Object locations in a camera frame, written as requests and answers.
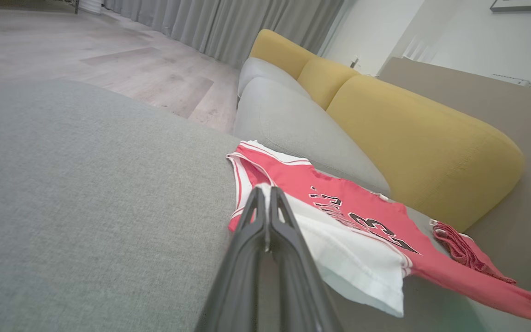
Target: yellow cushion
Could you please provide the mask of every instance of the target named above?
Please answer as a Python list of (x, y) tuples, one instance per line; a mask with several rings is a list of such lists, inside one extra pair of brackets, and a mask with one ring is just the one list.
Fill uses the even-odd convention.
[(298, 81), (320, 107), (327, 109), (339, 88), (359, 74), (347, 65), (314, 57), (306, 63)]
[(272, 30), (263, 29), (257, 34), (249, 57), (268, 61), (297, 79), (304, 65), (316, 55)]
[(327, 113), (388, 181), (392, 196), (464, 231), (518, 182), (524, 158), (489, 124), (369, 76), (350, 78)]

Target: gray seat cushion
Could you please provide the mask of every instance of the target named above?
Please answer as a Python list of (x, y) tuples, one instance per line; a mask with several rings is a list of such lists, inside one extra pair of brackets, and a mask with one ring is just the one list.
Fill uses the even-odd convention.
[(267, 78), (247, 84), (233, 129), (281, 153), (308, 158), (315, 168), (390, 196), (371, 160), (317, 103)]
[(0, 93), (0, 331), (193, 330), (238, 143), (86, 84)]
[(241, 74), (239, 75), (237, 96), (241, 97), (245, 86), (256, 77), (269, 78), (270, 80), (276, 81), (310, 99), (308, 92), (306, 92), (301, 84), (299, 84), (299, 82), (297, 82), (289, 73), (286, 73), (283, 69), (258, 58), (249, 58), (243, 64)]

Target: sofa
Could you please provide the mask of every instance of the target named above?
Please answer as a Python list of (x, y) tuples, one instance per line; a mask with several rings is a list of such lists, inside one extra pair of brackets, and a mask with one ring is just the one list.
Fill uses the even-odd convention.
[[(193, 330), (230, 241), (239, 141), (88, 84), (0, 90), (0, 331)], [(262, 263), (260, 331), (277, 331)], [(403, 319), (329, 291), (348, 332), (484, 330), (474, 302), (417, 277)]]
[(514, 188), (522, 151), (489, 124), (260, 31), (233, 134), (308, 158), (465, 231)]

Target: red fabric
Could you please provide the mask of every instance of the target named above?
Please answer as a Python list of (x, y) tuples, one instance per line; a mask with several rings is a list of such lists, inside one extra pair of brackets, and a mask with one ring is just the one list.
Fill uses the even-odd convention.
[(438, 239), (450, 252), (453, 260), (461, 263), (466, 267), (470, 267), (480, 273), (485, 273), (491, 277), (497, 278), (508, 284), (515, 285), (516, 281), (505, 277), (501, 273), (491, 259), (485, 254), (474, 241), (469, 238), (460, 235), (450, 225), (435, 220), (434, 225), (434, 237)]
[[(229, 156), (232, 155), (251, 161), (244, 163), (248, 174), (265, 172), (268, 182), (287, 194), (314, 205), (344, 225), (386, 239), (409, 257), (413, 274), (489, 307), (531, 320), (531, 292), (479, 273), (436, 250), (409, 219), (403, 204), (385, 202), (352, 181), (317, 172), (310, 164), (281, 162), (251, 142), (240, 143), (236, 153)], [(238, 216), (231, 219), (231, 231), (238, 220)]]

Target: basketball jersey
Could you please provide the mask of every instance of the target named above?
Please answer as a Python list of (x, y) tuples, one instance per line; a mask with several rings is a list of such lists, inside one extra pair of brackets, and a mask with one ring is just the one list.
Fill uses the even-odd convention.
[(280, 187), (325, 282), (349, 300), (403, 316), (402, 278), (419, 275), (489, 307), (531, 320), (531, 292), (459, 264), (434, 248), (403, 204), (347, 179), (326, 176), (305, 158), (242, 141), (227, 158), (236, 179), (234, 231), (256, 185)]

